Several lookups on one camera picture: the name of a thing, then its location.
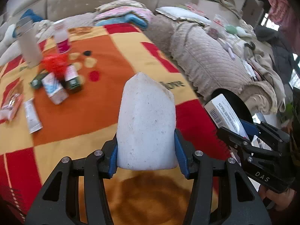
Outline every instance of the dark jacket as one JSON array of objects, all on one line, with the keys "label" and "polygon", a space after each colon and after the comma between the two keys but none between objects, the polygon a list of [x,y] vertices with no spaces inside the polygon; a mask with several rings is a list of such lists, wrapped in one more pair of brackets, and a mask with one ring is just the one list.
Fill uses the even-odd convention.
[{"label": "dark jacket", "polygon": [[280,76],[283,84],[289,83],[295,60],[292,48],[283,34],[261,25],[255,29],[255,34],[259,41],[266,41],[272,46],[274,54],[273,70]]}]

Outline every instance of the plastic bag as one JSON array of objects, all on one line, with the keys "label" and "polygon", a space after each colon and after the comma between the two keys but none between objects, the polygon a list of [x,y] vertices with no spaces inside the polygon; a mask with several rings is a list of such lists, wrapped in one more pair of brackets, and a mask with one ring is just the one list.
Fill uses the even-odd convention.
[{"label": "plastic bag", "polygon": [[224,39],[225,26],[228,25],[226,19],[216,14],[214,20],[207,31],[207,34],[217,40],[218,38]]},{"label": "plastic bag", "polygon": [[68,54],[52,54],[45,56],[42,63],[48,72],[54,73],[58,80],[64,80],[68,66]]},{"label": "plastic bag", "polygon": [[22,81],[8,93],[3,106],[0,109],[0,120],[13,120],[16,112],[24,98]]}]

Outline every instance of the human hand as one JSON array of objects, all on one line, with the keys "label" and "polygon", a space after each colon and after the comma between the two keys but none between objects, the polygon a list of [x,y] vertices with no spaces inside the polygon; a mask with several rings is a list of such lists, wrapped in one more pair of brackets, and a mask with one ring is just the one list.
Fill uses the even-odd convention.
[{"label": "human hand", "polygon": [[258,195],[262,200],[267,197],[276,204],[276,211],[283,211],[284,209],[286,209],[292,202],[295,194],[296,191],[293,189],[288,189],[281,194],[277,194],[272,190],[267,189],[263,185],[260,185],[258,189]]}]

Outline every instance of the small box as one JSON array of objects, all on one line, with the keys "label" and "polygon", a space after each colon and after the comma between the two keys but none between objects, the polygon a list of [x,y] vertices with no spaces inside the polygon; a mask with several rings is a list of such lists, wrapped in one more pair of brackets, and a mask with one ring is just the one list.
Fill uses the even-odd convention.
[{"label": "small box", "polygon": [[68,98],[68,93],[55,78],[54,73],[49,73],[42,79],[42,83],[48,97],[55,105],[62,103]]},{"label": "small box", "polygon": [[78,73],[74,65],[70,65],[67,67],[66,73],[64,75],[64,80],[66,82],[65,87],[69,90],[69,92],[76,93],[82,90]]},{"label": "small box", "polygon": [[209,101],[204,108],[218,128],[225,127],[249,139],[242,123],[223,94]]},{"label": "small box", "polygon": [[42,79],[45,78],[48,74],[49,72],[47,72],[46,70],[38,73],[38,75],[36,75],[35,78],[30,82],[31,87],[35,90],[41,88],[43,86]]}]

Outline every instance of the pink label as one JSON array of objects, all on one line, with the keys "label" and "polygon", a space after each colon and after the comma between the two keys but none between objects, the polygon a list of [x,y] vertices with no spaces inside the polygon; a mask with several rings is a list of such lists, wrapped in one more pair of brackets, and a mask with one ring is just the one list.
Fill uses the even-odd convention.
[{"label": "pink label", "polygon": [[70,50],[70,47],[71,47],[68,39],[66,39],[60,43],[57,43],[56,46],[58,49],[58,53],[65,53],[68,50]]}]

